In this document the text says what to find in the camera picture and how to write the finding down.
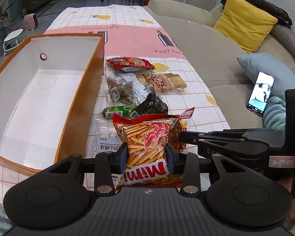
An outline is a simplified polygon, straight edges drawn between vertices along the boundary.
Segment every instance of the white stool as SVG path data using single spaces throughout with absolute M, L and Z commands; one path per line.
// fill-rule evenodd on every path
M 3 55 L 4 56 L 6 55 L 6 52 L 14 50 L 17 46 L 19 46 L 19 44 L 21 42 L 24 41 L 23 31 L 24 31 L 24 29 L 15 30 L 15 31 L 9 33 L 8 36 L 4 39 L 4 41 L 3 41 L 3 51 L 4 51 Z M 22 41 L 20 43 L 18 43 L 18 38 L 22 38 Z M 16 42 L 16 46 L 6 50 L 6 47 L 14 41 Z

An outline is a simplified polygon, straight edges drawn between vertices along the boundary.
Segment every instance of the beige sofa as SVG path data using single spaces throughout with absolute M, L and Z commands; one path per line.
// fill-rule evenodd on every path
M 210 12 L 172 0 L 151 0 L 144 7 L 165 29 L 210 89 L 231 128 L 263 127 L 262 118 L 246 109 L 253 83 L 237 62 L 247 54 L 213 28 L 223 7 Z M 269 53 L 295 74 L 295 58 L 271 35 L 258 53 Z

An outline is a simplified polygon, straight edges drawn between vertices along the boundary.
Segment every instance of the pink heater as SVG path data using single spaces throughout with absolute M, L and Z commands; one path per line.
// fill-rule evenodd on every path
M 26 31 L 33 30 L 37 26 L 38 26 L 38 20 L 37 20 L 37 16 L 35 13 L 25 15 L 25 17 L 23 19 L 23 27 Z

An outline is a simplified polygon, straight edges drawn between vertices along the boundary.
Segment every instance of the black jacket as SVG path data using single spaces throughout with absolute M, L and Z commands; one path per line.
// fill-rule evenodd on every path
M 222 0 L 221 3 L 225 6 L 227 0 Z M 269 3 L 265 0 L 245 0 L 252 5 L 256 6 L 259 9 L 262 9 L 272 15 L 273 17 L 276 17 L 278 19 L 278 24 L 282 26 L 286 26 L 288 28 L 291 28 L 291 25 L 293 25 L 292 20 L 289 18 L 289 15 L 287 12 L 277 6 L 275 6 L 272 3 Z

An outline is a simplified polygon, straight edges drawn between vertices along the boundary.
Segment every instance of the red snack bag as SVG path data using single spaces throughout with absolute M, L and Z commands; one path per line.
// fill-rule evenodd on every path
M 125 72 L 138 72 L 142 70 L 154 69 L 155 67 L 146 59 L 138 57 L 113 57 L 106 60 L 111 64 L 115 71 L 122 70 Z
M 112 122 L 118 136 L 128 143 L 129 159 L 121 177 L 121 184 L 160 184 L 180 180 L 167 168 L 165 144 L 177 115 L 144 114 L 128 120 L 113 114 Z
M 170 130 L 168 134 L 168 143 L 178 152 L 182 152 L 186 148 L 186 143 L 179 141 L 179 133 L 187 131 L 190 125 L 190 119 L 194 114 L 194 107 L 187 109 L 181 115 L 179 115 L 175 126 Z

